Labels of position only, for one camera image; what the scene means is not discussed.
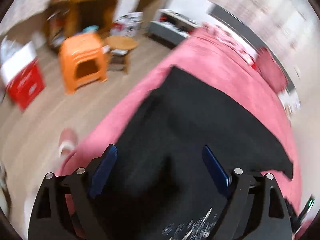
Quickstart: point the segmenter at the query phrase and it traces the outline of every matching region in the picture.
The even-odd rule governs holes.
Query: orange plastic stool
[[[108,79],[102,46],[102,40],[94,33],[76,35],[62,43],[59,58],[66,94],[73,94],[91,81]]]

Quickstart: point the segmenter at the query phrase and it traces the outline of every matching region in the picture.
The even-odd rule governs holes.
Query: bed
[[[140,105],[152,90],[161,86],[174,65],[231,97],[280,141],[293,163],[293,178],[290,180],[280,171],[270,172],[274,174],[283,196],[298,211],[301,198],[300,165],[290,122],[281,102],[255,70],[234,50],[217,42],[204,27],[197,29],[176,47],[111,110],[68,156],[57,175],[71,174],[78,167],[86,167],[93,158],[101,156],[110,143],[116,144]],[[74,211],[71,203],[69,211]]]

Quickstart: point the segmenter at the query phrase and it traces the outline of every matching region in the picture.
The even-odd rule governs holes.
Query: red and white package
[[[44,89],[32,42],[5,61],[0,74],[10,98],[24,111]]]

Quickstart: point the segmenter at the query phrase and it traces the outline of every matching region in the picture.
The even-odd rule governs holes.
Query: red box
[[[22,111],[43,89],[44,82],[36,59],[20,71],[7,85],[7,93]]]

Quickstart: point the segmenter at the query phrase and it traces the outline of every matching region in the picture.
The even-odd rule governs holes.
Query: window curtain
[[[307,0],[209,0],[250,27],[282,62],[315,31],[317,15]]]

